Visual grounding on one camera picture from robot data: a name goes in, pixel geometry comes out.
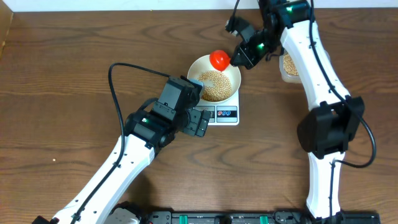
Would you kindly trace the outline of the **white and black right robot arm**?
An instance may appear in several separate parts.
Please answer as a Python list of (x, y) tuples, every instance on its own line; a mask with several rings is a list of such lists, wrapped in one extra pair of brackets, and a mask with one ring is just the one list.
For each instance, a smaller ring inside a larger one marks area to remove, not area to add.
[(348, 144), (364, 123), (364, 101), (351, 97), (340, 82), (318, 33), (313, 1), (259, 1), (263, 29), (232, 14), (225, 29), (240, 35), (230, 64), (252, 69), (280, 47), (293, 60), (307, 97), (309, 113), (297, 136), (310, 163), (309, 215), (303, 223), (361, 223), (341, 211), (338, 187)]

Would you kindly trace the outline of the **red plastic measuring scoop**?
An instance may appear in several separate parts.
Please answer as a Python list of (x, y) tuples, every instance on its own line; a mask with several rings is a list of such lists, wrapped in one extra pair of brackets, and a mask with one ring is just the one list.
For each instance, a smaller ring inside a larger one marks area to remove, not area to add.
[(213, 68), (222, 72), (228, 68), (230, 65), (230, 57), (229, 55), (223, 50), (215, 50), (213, 51), (210, 56), (210, 63)]

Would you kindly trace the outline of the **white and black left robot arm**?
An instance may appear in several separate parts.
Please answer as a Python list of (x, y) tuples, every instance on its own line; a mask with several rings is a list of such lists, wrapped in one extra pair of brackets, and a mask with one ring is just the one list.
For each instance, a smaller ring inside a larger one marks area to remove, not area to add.
[(34, 223), (104, 223), (132, 181), (170, 144), (177, 132), (205, 135), (211, 113), (194, 108), (177, 115), (138, 109), (128, 116), (112, 153), (81, 192), (52, 219), (37, 216)]

